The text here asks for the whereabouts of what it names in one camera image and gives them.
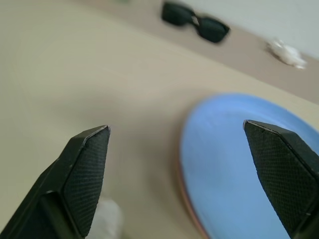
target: white object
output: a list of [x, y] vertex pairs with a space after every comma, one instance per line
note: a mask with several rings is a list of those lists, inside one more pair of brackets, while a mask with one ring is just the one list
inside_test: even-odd
[[284, 63], [294, 66], [298, 69], [304, 69], [307, 62], [302, 59], [300, 52], [286, 45], [282, 40], [274, 39], [268, 42], [269, 50]]
[[122, 227], [121, 208], [111, 199], [100, 199], [86, 239], [120, 239]]

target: blue plate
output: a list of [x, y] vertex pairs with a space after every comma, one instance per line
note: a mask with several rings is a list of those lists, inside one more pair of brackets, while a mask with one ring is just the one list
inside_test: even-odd
[[193, 110], [182, 134], [189, 200], [212, 239], [289, 239], [258, 180], [244, 120], [292, 130], [319, 154], [319, 134], [286, 109], [242, 94], [210, 98]]

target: black sunglasses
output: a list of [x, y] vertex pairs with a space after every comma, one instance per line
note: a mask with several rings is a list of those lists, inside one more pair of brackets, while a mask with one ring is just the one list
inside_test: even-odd
[[199, 36], [214, 43], [223, 40], [230, 30], [229, 26], [218, 20], [196, 16], [192, 9], [172, 2], [164, 2], [161, 18], [175, 26], [192, 24]]

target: sunglasses lens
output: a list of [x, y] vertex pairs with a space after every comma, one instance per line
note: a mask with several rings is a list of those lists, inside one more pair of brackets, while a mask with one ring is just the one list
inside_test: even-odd
[[198, 34], [208, 41], [218, 43], [224, 39], [229, 32], [229, 26], [212, 18], [199, 18]]
[[192, 22], [194, 12], [184, 6], [174, 3], [164, 3], [161, 18], [173, 25], [184, 26]]

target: white wall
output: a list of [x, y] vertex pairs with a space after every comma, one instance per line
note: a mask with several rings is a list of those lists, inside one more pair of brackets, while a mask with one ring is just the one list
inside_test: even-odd
[[257, 35], [319, 58], [319, 0], [182, 0]]

